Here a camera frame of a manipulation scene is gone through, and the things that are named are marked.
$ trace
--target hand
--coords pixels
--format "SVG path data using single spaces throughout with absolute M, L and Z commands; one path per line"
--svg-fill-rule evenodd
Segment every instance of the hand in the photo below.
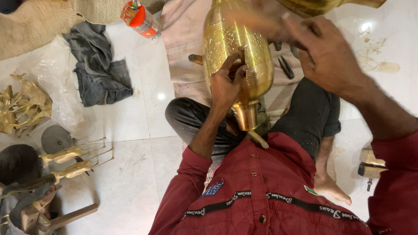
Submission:
M 310 18 L 302 22 L 307 26 L 303 29 L 288 15 L 282 19 L 291 36 L 308 49 L 299 51 L 307 78 L 348 101 L 376 87 L 362 73 L 347 41 L 330 20 L 323 16 Z
M 220 118 L 224 118 L 238 98 L 241 90 L 242 78 L 247 70 L 246 65 L 234 63 L 239 53 L 228 56 L 218 72 L 210 76 L 212 87 L 212 108 Z

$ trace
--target person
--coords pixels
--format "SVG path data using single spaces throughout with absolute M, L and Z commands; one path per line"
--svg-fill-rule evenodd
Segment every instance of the person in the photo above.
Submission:
M 303 22 L 306 28 L 289 17 L 283 21 L 307 48 L 299 52 L 306 78 L 289 112 L 268 133 L 270 147 L 241 141 L 225 130 L 246 70 L 242 66 L 231 73 L 238 55 L 229 56 L 211 76 L 210 109 L 186 98 L 167 107 L 168 122 L 189 145 L 149 234 L 418 233 L 418 120 L 362 73 L 331 21 L 311 18 Z M 312 157 L 318 166 L 322 160 L 317 156 L 326 155 L 321 145 L 339 131 L 337 97 L 362 113 L 373 134 L 374 154 L 388 168 L 368 200 L 367 222 L 311 190 L 316 175 L 323 173 Z M 211 157 L 224 155 L 203 192 Z
M 0 151 L 0 191 L 12 184 L 26 184 L 41 177 L 41 163 L 38 152 L 26 144 L 11 145 Z M 51 185 L 39 201 L 33 203 L 34 207 L 49 220 L 57 218 L 57 212 L 50 212 L 50 202 L 62 185 Z M 15 192 L 0 200 L 0 218 L 9 214 L 12 209 L 31 192 Z M 0 235 L 25 234 L 20 226 L 16 227 L 8 217 L 0 220 Z

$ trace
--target shirt button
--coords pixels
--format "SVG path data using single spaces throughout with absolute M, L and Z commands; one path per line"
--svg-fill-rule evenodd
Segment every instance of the shirt button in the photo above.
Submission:
M 264 224 L 266 221 L 266 217 L 264 215 L 261 215 L 259 218 L 260 223 Z

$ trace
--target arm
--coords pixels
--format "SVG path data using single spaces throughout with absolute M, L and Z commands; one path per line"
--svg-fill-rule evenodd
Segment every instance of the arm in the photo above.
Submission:
M 372 232 L 416 233 L 418 120 L 361 72 L 350 46 L 329 20 L 306 20 L 306 30 L 284 18 L 290 34 L 308 49 L 299 53 L 305 76 L 359 109 L 373 134 L 376 158 L 386 161 L 389 170 L 369 198 Z
M 247 69 L 246 66 L 234 64 L 237 58 L 238 53 L 229 56 L 222 68 L 211 76 L 212 108 L 184 151 L 178 175 L 168 185 L 149 234 L 170 234 L 190 205 L 202 195 L 206 175 L 212 164 L 212 149 L 218 127 L 237 99 Z

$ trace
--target beige rug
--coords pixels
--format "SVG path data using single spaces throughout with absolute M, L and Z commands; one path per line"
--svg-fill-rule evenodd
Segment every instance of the beige rug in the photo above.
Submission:
M 50 43 L 55 35 L 68 33 L 85 20 L 111 24 L 120 19 L 129 0 L 27 0 L 13 13 L 0 13 L 0 60 L 19 56 Z M 143 0 L 154 13 L 168 0 Z
M 253 0 L 253 5 L 278 19 L 286 9 L 277 1 Z M 203 23 L 210 9 L 209 0 L 171 0 L 161 15 L 161 32 L 167 51 L 171 81 L 176 97 L 189 97 L 211 106 L 211 97 L 204 83 L 203 67 L 189 62 L 188 55 L 202 55 Z M 275 76 L 272 89 L 265 95 L 269 117 L 278 117 L 289 102 L 294 89 L 303 77 L 301 64 L 293 57 L 288 45 L 276 51 L 270 45 Z M 280 67 L 278 58 L 283 55 L 289 62 L 295 78 L 290 80 Z

